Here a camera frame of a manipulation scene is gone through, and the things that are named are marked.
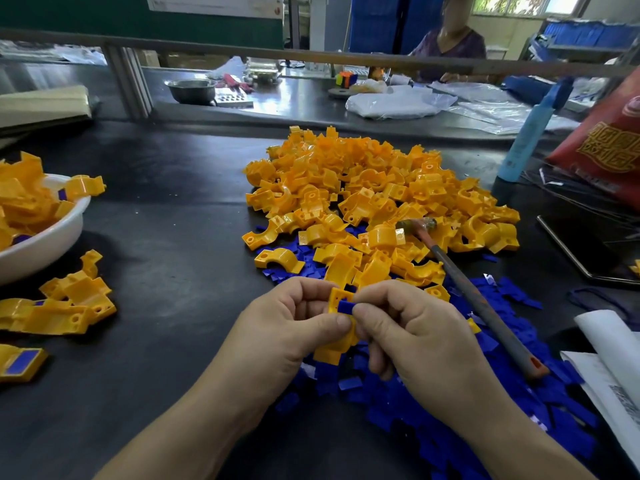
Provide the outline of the black tablet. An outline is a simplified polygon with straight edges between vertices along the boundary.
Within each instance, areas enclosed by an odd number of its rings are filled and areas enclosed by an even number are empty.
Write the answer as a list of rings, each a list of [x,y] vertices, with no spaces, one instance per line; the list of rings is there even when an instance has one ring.
[[[640,288],[640,276],[631,270],[630,261],[585,222],[551,215],[539,215],[536,220],[588,281]]]

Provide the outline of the row of blue crates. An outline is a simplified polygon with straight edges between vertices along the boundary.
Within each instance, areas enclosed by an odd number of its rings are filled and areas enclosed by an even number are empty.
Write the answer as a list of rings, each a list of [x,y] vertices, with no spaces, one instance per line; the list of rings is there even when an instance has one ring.
[[[624,50],[640,36],[640,23],[549,18],[541,34],[553,45]]]

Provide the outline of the clear plastic sheets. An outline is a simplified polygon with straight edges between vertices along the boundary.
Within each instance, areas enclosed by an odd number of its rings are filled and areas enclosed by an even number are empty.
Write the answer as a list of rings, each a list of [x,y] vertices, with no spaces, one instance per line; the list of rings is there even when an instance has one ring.
[[[428,87],[457,97],[448,112],[479,121],[480,130],[498,136],[519,133],[532,110],[532,106],[487,83],[434,81]]]

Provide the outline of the white plastic bag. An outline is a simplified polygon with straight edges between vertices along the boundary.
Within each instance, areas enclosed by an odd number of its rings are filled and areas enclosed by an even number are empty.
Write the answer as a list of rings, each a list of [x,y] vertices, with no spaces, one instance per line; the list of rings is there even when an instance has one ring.
[[[414,120],[446,111],[457,101],[457,96],[425,86],[390,86],[384,93],[350,96],[346,110],[370,120]]]

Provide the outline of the person's left forearm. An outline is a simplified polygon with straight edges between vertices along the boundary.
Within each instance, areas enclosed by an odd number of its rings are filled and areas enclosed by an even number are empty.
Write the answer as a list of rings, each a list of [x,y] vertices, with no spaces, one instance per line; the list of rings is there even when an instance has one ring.
[[[210,480],[269,403],[217,355],[195,384],[96,473],[93,480]]]

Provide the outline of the person's left hand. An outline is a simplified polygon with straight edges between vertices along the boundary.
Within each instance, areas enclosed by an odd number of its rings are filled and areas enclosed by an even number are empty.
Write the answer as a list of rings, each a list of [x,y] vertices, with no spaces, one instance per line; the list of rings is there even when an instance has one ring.
[[[327,314],[333,288],[331,282],[300,277],[277,285],[242,311],[215,357],[230,362],[251,394],[270,407],[311,354],[295,350],[295,321]]]

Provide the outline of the white plastic bowl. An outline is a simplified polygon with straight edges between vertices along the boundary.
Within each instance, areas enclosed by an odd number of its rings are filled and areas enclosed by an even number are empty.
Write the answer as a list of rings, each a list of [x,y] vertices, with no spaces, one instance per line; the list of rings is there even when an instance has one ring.
[[[46,174],[45,184],[58,187],[68,176]],[[79,208],[41,234],[0,252],[0,286],[20,281],[50,266],[62,257],[83,231],[84,211],[92,198],[80,201]]]

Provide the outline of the yellow plastic clamp piece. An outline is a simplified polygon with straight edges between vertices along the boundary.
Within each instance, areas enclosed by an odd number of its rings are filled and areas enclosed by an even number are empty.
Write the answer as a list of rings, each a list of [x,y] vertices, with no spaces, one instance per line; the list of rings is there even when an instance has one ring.
[[[333,288],[330,297],[328,299],[328,313],[339,314],[337,312],[337,304],[341,299],[346,299],[353,302],[354,293],[347,290]],[[345,315],[351,320],[351,328],[349,332],[343,336],[340,340],[332,342],[331,344],[316,348],[314,351],[313,359],[316,362],[327,363],[330,365],[338,366],[343,354],[348,352],[350,348],[356,346],[358,343],[358,337],[356,335],[355,327],[356,322],[352,315]]]

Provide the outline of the tall blue crate stack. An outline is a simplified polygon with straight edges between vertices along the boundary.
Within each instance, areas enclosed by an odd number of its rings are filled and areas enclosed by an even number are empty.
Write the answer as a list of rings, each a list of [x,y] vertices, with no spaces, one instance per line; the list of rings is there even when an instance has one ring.
[[[442,21],[444,0],[351,0],[348,51],[409,54]]]

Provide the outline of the heap of assembled yellow clamps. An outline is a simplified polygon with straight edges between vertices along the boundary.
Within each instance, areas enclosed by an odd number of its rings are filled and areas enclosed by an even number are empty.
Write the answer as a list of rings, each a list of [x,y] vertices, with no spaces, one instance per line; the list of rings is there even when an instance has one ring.
[[[75,175],[58,187],[45,184],[42,160],[28,152],[0,160],[0,252],[35,237],[68,217],[85,198],[107,190],[101,176]]]

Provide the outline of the stack of beige cardboard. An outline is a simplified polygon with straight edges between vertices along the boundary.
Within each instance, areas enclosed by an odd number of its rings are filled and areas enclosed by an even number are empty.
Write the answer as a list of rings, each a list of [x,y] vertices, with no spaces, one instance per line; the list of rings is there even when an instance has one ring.
[[[0,95],[0,139],[92,118],[89,91],[82,85]]]

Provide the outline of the pile of yellow plastic clamps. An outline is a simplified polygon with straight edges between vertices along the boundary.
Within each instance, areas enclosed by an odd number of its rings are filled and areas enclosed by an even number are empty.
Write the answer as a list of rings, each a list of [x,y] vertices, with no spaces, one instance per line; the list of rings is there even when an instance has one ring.
[[[445,270],[401,221],[432,217],[444,253],[516,251],[518,211],[498,206],[476,178],[458,179],[441,153],[420,145],[404,153],[369,137],[315,134],[292,126],[268,158],[244,175],[246,204],[268,219],[242,240],[272,281],[318,277],[343,289],[398,278],[441,299]]]

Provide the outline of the clear plastic container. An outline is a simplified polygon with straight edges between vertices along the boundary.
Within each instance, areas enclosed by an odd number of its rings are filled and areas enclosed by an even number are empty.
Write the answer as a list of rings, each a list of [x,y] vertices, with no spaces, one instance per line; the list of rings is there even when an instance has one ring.
[[[248,57],[245,63],[244,81],[251,86],[275,84],[281,72],[278,60]]]

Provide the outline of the pile of blue plastic inserts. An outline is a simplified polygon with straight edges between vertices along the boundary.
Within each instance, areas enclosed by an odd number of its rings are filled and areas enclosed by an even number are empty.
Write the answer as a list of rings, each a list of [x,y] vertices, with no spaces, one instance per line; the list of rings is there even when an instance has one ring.
[[[516,336],[549,366],[550,374],[528,382],[448,278],[435,295],[470,320],[474,337],[492,370],[516,404],[578,461],[590,464],[599,419],[570,392],[582,382],[568,362],[558,360],[526,319],[507,300],[507,278],[493,287],[472,279]],[[253,480],[491,480],[471,449],[454,432],[423,411],[401,380],[384,382],[367,370],[369,350],[356,344],[338,364],[309,356],[303,370],[268,413],[266,433],[284,446],[278,460],[251,474]]]

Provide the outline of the red handled tool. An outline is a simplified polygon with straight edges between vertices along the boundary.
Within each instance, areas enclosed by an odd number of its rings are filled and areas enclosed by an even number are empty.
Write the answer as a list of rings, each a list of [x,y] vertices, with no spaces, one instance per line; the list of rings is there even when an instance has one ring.
[[[225,86],[229,89],[241,89],[247,94],[251,94],[252,92],[254,92],[254,89],[251,87],[251,85],[230,73],[224,73],[222,80],[224,81]]]

